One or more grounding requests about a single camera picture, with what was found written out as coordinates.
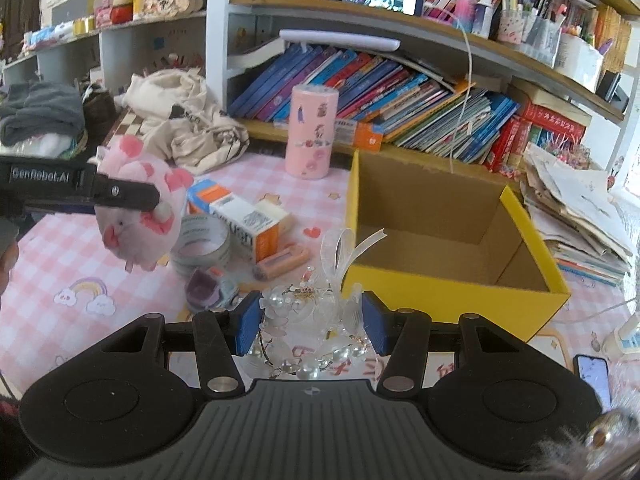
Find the gray ribbed panel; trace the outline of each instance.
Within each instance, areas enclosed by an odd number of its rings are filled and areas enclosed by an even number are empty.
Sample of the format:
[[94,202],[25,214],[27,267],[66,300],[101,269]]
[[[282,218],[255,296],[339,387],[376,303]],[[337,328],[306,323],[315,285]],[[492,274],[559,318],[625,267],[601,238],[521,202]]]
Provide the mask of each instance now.
[[[319,394],[305,391],[318,388]],[[257,381],[246,396],[204,408],[191,430],[154,457],[86,469],[42,459],[20,480],[531,480],[461,457],[409,402],[369,381]]]

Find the pink cylinder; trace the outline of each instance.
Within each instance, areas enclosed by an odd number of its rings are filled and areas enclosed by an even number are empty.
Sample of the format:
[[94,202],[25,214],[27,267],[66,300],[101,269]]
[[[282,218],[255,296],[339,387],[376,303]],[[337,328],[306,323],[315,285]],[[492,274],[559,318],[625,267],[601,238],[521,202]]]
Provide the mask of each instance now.
[[289,140],[285,156],[287,173],[318,179],[329,173],[334,143],[338,91],[320,85],[296,85],[291,93]]

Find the plush toy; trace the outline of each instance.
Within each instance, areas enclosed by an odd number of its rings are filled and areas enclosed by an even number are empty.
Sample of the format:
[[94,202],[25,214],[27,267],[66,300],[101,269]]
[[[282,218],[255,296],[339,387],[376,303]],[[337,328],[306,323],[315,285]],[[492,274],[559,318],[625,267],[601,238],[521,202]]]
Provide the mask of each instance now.
[[98,172],[111,178],[149,182],[160,192],[160,202],[151,212],[111,207],[95,208],[95,217],[104,246],[133,265],[154,270],[156,262],[171,250],[180,233],[182,209],[193,177],[186,170],[170,168],[164,160],[142,151],[143,143],[124,135],[98,165]]

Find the toothpaste box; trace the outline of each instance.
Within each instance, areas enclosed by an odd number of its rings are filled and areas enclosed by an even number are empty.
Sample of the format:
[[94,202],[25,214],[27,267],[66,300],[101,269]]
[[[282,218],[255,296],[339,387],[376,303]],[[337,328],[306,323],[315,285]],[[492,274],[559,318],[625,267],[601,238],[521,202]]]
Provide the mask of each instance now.
[[191,186],[190,214],[211,214],[226,222],[248,259],[256,264],[278,252],[278,221],[212,180]]

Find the blue gripper pad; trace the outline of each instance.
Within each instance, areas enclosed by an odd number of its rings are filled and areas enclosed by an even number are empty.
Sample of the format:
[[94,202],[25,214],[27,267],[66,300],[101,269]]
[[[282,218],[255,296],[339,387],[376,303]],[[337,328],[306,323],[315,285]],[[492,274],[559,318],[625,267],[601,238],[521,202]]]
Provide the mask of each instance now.
[[260,298],[262,294],[257,290],[246,295],[244,300],[229,312],[229,328],[227,335],[236,340],[236,351],[230,348],[233,355],[245,355],[251,348],[262,322]]
[[380,298],[370,290],[362,293],[362,315],[364,330],[367,332],[376,354],[391,354],[402,332],[402,326],[396,325],[395,315]]

